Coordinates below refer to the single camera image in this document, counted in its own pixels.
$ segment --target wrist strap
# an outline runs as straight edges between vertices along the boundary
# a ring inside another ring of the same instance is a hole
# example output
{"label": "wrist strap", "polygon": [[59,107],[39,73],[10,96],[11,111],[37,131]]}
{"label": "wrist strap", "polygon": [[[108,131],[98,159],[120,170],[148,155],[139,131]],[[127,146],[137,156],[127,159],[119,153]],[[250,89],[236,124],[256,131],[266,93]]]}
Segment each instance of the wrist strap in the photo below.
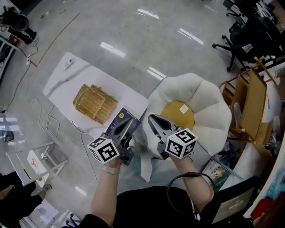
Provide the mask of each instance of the wrist strap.
{"label": "wrist strap", "polygon": [[111,168],[109,166],[104,165],[102,168],[106,173],[110,173],[110,174],[119,174],[120,173],[120,169],[117,168]]}

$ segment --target wooden stick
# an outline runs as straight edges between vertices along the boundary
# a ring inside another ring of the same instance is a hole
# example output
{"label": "wooden stick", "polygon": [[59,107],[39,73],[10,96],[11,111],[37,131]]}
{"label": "wooden stick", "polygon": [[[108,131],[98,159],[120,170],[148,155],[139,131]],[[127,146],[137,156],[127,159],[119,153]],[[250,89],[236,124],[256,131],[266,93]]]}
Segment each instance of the wooden stick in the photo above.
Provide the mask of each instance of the wooden stick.
{"label": "wooden stick", "polygon": [[239,138],[230,138],[227,137],[228,140],[235,140],[235,141],[239,141],[239,142],[244,142],[244,143],[253,143],[256,144],[256,141],[253,140],[245,140],[245,139],[239,139]]}
{"label": "wooden stick", "polygon": [[266,67],[262,64],[262,62],[257,58],[254,57],[255,61],[263,68],[263,70],[268,74],[268,76],[270,77],[270,79],[273,81],[275,86],[278,86],[276,81],[274,80],[274,78],[272,77],[272,75],[268,72],[268,70],[266,69]]}
{"label": "wooden stick", "polygon": [[232,131],[245,132],[245,128],[231,128]]}

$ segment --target tiled floor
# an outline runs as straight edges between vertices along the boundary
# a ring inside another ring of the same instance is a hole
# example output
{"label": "tiled floor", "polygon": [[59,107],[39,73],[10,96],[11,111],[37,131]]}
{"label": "tiled floor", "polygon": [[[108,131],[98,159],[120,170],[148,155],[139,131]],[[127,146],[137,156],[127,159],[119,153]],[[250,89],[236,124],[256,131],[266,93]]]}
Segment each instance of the tiled floor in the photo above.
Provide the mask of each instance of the tiled floor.
{"label": "tiled floor", "polygon": [[[61,211],[68,208],[83,217],[97,183],[80,132],[54,107],[51,115],[60,122],[60,128],[58,136],[52,138],[38,125],[40,107],[32,103],[38,99],[42,107],[40,123],[45,126],[52,103],[42,91],[63,54],[69,51],[77,55],[145,97],[159,83],[153,69],[167,77],[196,73],[219,85],[234,75],[226,71],[230,53],[212,48],[212,43],[223,43],[221,35],[228,35],[234,23],[226,12],[222,0],[43,0],[28,16],[40,38],[39,50],[31,57],[36,64],[63,28],[80,14],[55,40],[38,67],[30,66],[21,82],[6,112],[6,117],[15,118],[12,125],[18,131],[14,144],[0,144],[0,172],[13,170],[4,151],[54,141],[69,163],[51,181],[53,190],[46,199]],[[120,52],[110,52],[102,42]],[[36,51],[32,45],[21,48],[26,54]],[[15,52],[0,86],[0,103],[4,107],[26,69],[26,58],[20,51]],[[234,66],[233,71],[236,73],[238,67]],[[88,143],[91,137],[84,134],[83,141]],[[99,178],[100,164],[91,162]],[[79,193],[76,186],[87,196]]]}

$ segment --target white label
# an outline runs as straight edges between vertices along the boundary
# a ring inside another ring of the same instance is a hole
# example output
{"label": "white label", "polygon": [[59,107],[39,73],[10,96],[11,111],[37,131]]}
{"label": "white label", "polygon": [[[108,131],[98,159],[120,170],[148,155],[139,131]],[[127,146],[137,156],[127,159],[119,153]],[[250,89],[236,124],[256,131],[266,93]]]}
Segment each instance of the white label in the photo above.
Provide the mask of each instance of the white label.
{"label": "white label", "polygon": [[180,112],[181,112],[182,114],[184,114],[184,113],[187,112],[188,107],[187,107],[186,105],[183,105],[179,110],[180,110]]}
{"label": "white label", "polygon": [[248,44],[246,46],[243,46],[242,49],[246,52],[246,53],[249,53],[249,51],[251,49],[253,49],[253,46],[251,44]]}

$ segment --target wrist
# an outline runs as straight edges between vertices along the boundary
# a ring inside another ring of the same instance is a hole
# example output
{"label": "wrist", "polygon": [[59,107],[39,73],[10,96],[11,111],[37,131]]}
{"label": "wrist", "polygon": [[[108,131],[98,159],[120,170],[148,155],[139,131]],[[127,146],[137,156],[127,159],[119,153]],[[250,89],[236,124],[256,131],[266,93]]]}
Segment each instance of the wrist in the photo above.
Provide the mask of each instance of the wrist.
{"label": "wrist", "polygon": [[185,158],[182,158],[182,159],[179,159],[177,157],[174,157],[172,155],[170,155],[173,163],[175,164],[178,172],[180,174],[184,174],[184,173],[187,173],[187,172],[192,172],[192,171],[195,171],[195,167],[194,167],[194,164],[193,162],[191,161],[191,159],[186,156]]}
{"label": "wrist", "polygon": [[102,170],[104,172],[112,174],[112,175],[120,173],[120,168],[110,167],[110,166],[107,166],[107,165],[104,165]]}
{"label": "wrist", "polygon": [[110,168],[119,169],[121,167],[121,164],[122,164],[121,158],[116,158],[116,159],[111,160],[110,162],[108,162],[108,163],[106,163],[104,165],[107,166],[107,167],[110,167]]}

